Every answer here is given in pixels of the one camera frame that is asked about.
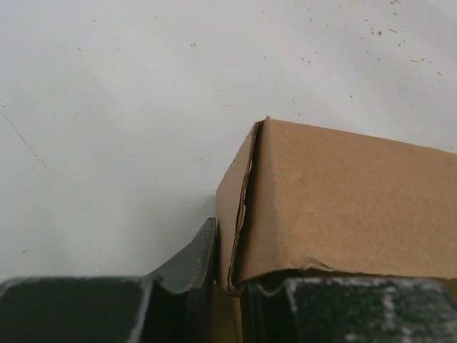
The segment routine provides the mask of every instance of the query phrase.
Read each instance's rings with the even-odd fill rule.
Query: white surface
[[[267,115],[457,150],[455,0],[16,0],[0,25],[0,279],[150,272]]]

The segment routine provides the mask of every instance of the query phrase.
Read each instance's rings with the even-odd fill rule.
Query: black plastic part
[[[146,277],[37,277],[0,285],[0,342],[207,342],[216,221]]]
[[[457,342],[457,306],[422,279],[295,278],[241,295],[245,342]]]

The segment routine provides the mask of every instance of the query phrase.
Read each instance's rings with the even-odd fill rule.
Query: brown cardboard
[[[267,118],[216,193],[219,284],[282,269],[457,278],[457,155]]]

